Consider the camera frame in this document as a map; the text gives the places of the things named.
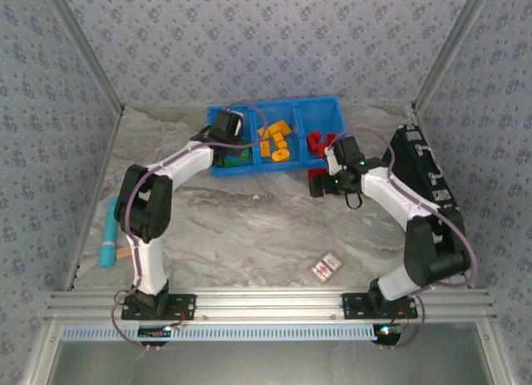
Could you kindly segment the aluminium frame post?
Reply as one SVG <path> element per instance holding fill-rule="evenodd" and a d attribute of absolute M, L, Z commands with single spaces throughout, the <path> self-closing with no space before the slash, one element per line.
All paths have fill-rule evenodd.
<path fill-rule="evenodd" d="M 123 105 L 67 0 L 47 1 L 50 3 L 57 20 L 69 36 L 72 45 L 106 100 L 107 105 L 115 113 L 120 115 Z"/>
<path fill-rule="evenodd" d="M 416 98 L 412 101 L 412 110 L 417 115 L 425 110 L 427 103 L 439 86 L 486 2 L 487 0 L 465 0 L 452 24 L 451 30 L 436 54 L 435 61 L 431 64 L 416 94 Z"/>

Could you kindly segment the black left controller board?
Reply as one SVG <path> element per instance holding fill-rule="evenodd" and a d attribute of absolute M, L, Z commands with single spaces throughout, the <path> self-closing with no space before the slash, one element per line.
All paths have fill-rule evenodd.
<path fill-rule="evenodd" d="M 137 330 L 138 338 L 170 338 L 171 326 L 140 326 Z"/>

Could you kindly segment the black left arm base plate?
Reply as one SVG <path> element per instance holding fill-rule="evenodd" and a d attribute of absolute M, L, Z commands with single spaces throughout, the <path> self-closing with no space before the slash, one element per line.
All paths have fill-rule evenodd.
<path fill-rule="evenodd" d="M 140 321 L 180 321 L 195 317 L 194 294 L 147 295 L 136 293 L 123 302 L 121 319 Z"/>

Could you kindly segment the aluminium mounting rail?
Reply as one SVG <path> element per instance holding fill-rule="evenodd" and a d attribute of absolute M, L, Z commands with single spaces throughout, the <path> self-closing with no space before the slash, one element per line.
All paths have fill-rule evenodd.
<path fill-rule="evenodd" d="M 332 288 L 203 288 L 195 298 L 194 324 L 333 323 L 344 320 L 342 294 Z M 107 323 L 114 292 L 82 289 L 55 292 L 46 321 Z M 433 289 L 421 294 L 429 323 L 492 322 L 497 319 L 490 293 L 484 289 Z"/>

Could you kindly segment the grey side rail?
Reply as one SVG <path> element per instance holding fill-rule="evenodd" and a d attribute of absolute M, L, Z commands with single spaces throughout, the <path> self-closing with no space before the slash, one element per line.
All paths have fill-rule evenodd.
<path fill-rule="evenodd" d="M 120 126 L 120 122 L 121 122 L 121 118 L 123 117 L 124 109 L 125 109 L 124 106 L 120 107 L 116 115 L 115 122 L 112 127 L 109 140 L 106 145 L 105 153 L 103 155 L 101 165 L 98 171 L 98 176 L 96 177 L 96 182 L 94 183 L 94 187 L 92 188 L 91 199 L 90 199 L 90 204 L 88 205 L 88 211 L 86 214 L 86 218 L 84 219 L 83 226 L 81 227 L 81 233 L 78 238 L 78 241 L 76 242 L 76 247 L 74 249 L 74 255 L 71 259 L 69 270 L 67 272 L 66 279 L 62 287 L 64 291 L 71 291 L 74 288 L 74 283 L 76 281 L 76 273 L 78 270 L 78 264 L 80 262 L 80 258 L 81 258 L 81 255 L 84 249 L 86 238 L 89 235 L 90 230 L 91 230 L 91 222 L 92 222 L 92 219 L 95 214 L 96 207 L 97 207 L 97 204 L 100 198 L 101 189 L 103 187 L 104 180 L 105 180 L 106 169 L 107 169 L 110 157 L 111 157 L 111 152 L 113 150 L 113 146 L 114 146 L 115 139 L 116 139 L 116 133 Z"/>

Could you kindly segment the teal plastic tube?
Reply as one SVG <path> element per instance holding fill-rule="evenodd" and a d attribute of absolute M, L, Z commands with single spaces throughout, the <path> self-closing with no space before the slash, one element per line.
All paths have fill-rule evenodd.
<path fill-rule="evenodd" d="M 115 219 L 114 213 L 117 200 L 118 198 L 113 196 L 108 202 L 102 242 L 99 250 L 99 266 L 106 269 L 113 267 L 116 262 L 117 221 Z"/>

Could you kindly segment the small playing card box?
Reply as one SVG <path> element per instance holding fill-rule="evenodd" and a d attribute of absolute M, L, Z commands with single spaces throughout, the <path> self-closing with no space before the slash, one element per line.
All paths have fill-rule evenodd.
<path fill-rule="evenodd" d="M 328 251 L 311 265 L 310 273 L 320 284 L 326 284 L 342 267 L 341 259 Z"/>

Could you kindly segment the black right controller board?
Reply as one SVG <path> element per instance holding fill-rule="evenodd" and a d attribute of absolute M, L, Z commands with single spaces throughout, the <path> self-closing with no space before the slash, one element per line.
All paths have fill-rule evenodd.
<path fill-rule="evenodd" d="M 375 324 L 373 331 L 376 336 L 373 343 L 383 347 L 395 347 L 400 341 L 403 329 L 398 324 Z"/>

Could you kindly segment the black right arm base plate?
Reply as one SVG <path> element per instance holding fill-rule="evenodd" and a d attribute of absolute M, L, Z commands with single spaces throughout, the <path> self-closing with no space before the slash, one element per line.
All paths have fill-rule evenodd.
<path fill-rule="evenodd" d="M 416 302 L 407 296 L 388 301 L 370 293 L 345 293 L 342 309 L 345 319 L 418 318 Z"/>

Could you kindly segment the black case with metal latches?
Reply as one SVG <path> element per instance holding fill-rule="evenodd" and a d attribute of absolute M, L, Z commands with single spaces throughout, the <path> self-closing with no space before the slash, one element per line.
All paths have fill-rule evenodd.
<path fill-rule="evenodd" d="M 395 153 L 392 173 L 397 178 L 397 183 L 401 182 L 401 188 L 409 188 L 409 194 L 417 193 L 418 199 L 423 198 L 442 209 L 459 209 L 419 126 L 398 127 L 390 145 Z"/>

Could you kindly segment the black controller board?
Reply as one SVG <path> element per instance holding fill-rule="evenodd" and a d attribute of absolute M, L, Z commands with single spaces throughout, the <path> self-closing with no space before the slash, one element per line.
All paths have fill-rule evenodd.
<path fill-rule="evenodd" d="M 373 331 L 376 336 L 373 343 L 383 347 L 395 347 L 400 341 L 403 329 L 398 324 L 375 324 Z"/>
<path fill-rule="evenodd" d="M 138 338 L 170 338 L 171 326 L 140 326 L 137 330 Z"/>

